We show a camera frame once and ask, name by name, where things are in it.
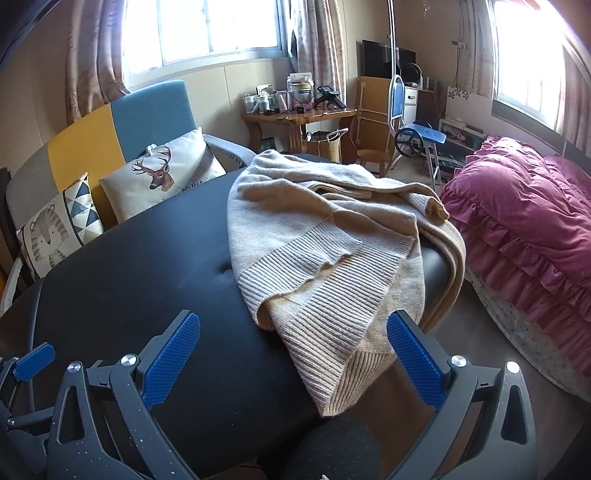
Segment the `black television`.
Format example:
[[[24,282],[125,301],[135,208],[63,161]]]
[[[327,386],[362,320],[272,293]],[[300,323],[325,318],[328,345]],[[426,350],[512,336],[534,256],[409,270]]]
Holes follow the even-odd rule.
[[[407,63],[415,63],[417,54],[415,51],[397,48],[396,72]],[[362,42],[362,75],[367,77],[386,78],[392,77],[392,48],[370,40]]]

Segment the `wooden side table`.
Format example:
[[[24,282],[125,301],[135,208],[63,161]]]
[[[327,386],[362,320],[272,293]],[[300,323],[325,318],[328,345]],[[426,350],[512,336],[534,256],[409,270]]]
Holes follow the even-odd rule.
[[[356,117],[356,109],[329,110],[314,109],[305,113],[283,112],[279,114],[262,115],[242,113],[242,120],[249,130],[249,149],[259,150],[259,143],[263,139],[263,124],[286,126],[288,131],[288,151],[304,153],[304,126],[322,121],[338,120],[339,127],[352,125]]]

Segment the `small wooden chair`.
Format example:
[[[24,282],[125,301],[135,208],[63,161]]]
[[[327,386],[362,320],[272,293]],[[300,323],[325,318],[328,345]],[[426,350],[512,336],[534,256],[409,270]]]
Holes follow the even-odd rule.
[[[391,168],[394,146],[389,124],[390,80],[361,76],[356,85],[356,127],[353,142],[356,158],[366,168],[386,177]]]

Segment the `beige knit sweater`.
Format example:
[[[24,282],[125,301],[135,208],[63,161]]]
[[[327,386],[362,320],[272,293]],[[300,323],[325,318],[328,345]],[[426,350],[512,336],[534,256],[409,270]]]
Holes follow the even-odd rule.
[[[273,150],[229,191],[228,244],[253,322],[280,335],[325,417],[396,359],[389,316],[433,327],[465,274],[464,240],[427,185]]]

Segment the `tiger print cushion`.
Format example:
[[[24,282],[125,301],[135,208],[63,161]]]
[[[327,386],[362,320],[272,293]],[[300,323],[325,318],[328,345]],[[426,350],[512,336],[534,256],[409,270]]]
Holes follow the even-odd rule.
[[[34,279],[104,233],[85,172],[35,213],[17,232]]]

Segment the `left window curtain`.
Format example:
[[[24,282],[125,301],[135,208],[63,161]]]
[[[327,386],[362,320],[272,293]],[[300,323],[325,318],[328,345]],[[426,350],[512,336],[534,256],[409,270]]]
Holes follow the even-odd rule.
[[[66,57],[66,114],[73,124],[129,93],[122,69],[123,0],[73,3]]]

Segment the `deer print cushion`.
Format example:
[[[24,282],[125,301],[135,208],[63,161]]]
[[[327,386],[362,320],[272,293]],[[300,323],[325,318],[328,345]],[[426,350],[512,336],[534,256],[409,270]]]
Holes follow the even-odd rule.
[[[199,128],[144,153],[99,180],[119,223],[201,183],[224,168]]]

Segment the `woven basket bag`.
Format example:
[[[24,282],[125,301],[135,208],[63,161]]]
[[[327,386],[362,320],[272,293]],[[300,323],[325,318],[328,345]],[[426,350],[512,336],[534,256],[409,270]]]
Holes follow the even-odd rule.
[[[348,133],[348,128],[342,128],[332,132],[316,131],[314,133],[307,133],[304,136],[305,152],[328,159],[334,163],[341,163],[341,139]]]

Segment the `grey yellow blue sofa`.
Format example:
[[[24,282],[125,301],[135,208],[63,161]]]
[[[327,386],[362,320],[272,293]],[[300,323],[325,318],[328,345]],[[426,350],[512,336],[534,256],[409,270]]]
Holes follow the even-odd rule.
[[[37,150],[12,174],[1,170],[1,230],[15,258],[1,300],[12,305],[24,258],[17,233],[75,178],[89,174],[89,192],[103,224],[115,215],[99,180],[134,160],[150,143],[164,143],[195,127],[183,81],[161,82],[125,95],[76,121]]]

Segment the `black leather ottoman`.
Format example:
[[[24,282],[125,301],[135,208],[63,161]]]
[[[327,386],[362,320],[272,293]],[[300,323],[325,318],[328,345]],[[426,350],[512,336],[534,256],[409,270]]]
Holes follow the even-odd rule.
[[[72,362],[112,366],[188,310],[199,318],[198,343],[151,415],[194,479],[245,460],[270,479],[376,479],[380,453],[366,423],[349,409],[319,414],[280,335],[259,328],[243,301],[228,194],[245,168],[123,222],[37,281],[1,318],[1,359],[49,343],[55,360],[32,387],[35,409],[54,410]],[[123,446],[114,402],[100,410],[113,427],[109,439],[98,425],[107,452],[143,468]]]

